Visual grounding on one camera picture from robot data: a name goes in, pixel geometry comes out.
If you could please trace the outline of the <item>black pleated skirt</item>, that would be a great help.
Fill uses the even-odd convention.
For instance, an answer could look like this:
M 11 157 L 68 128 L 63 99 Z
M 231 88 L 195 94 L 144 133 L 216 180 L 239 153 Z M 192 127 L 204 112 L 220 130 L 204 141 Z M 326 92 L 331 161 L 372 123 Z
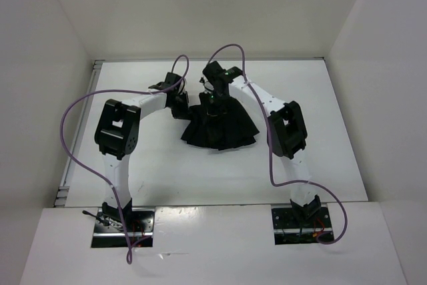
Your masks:
M 256 143 L 259 134 L 252 118 L 235 98 L 200 93 L 200 104 L 189 107 L 190 123 L 181 140 L 199 148 L 229 150 Z

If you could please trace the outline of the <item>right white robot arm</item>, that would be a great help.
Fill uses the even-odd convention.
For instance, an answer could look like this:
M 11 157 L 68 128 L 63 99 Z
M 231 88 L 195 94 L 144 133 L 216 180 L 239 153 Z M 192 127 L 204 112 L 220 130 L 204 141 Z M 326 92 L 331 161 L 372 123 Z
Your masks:
M 309 187 L 310 173 L 304 159 L 308 133 L 300 105 L 274 97 L 250 80 L 244 68 L 224 69 L 213 61 L 202 73 L 210 86 L 209 102 L 214 106 L 236 98 L 261 111 L 266 124 L 270 183 L 277 188 L 294 186 L 290 198 L 292 218 L 299 227 L 309 226 L 316 219 L 318 197 Z

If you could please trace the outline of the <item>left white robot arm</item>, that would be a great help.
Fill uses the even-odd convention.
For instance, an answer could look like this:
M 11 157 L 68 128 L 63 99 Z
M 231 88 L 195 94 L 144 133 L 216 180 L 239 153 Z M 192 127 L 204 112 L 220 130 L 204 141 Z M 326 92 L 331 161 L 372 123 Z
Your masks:
M 185 117 L 188 96 L 182 76 L 168 72 L 165 80 L 124 101 L 105 102 L 95 130 L 95 143 L 103 155 L 105 177 L 110 190 L 106 191 L 102 213 L 117 231 L 128 230 L 133 223 L 132 197 L 129 191 L 129 161 L 136 149 L 140 121 L 169 108 L 175 118 Z

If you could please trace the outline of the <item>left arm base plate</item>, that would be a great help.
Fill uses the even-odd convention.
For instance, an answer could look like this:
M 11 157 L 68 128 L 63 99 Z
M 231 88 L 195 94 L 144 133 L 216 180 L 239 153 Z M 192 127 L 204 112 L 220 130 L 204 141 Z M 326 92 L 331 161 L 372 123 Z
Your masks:
M 127 225 L 131 245 L 136 243 L 136 248 L 151 248 L 153 246 L 154 222 L 154 208 L 134 208 L 133 217 Z M 98 209 L 96 214 L 91 247 L 127 247 L 121 223 L 104 216 L 101 209 Z

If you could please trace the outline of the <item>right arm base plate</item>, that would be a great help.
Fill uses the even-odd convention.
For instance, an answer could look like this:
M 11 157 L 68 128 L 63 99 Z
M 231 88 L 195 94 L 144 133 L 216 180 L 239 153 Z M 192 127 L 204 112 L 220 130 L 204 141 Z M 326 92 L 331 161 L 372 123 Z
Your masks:
M 315 244 L 334 241 L 328 208 L 322 206 L 307 222 L 299 223 L 290 206 L 273 207 L 272 224 L 275 245 Z

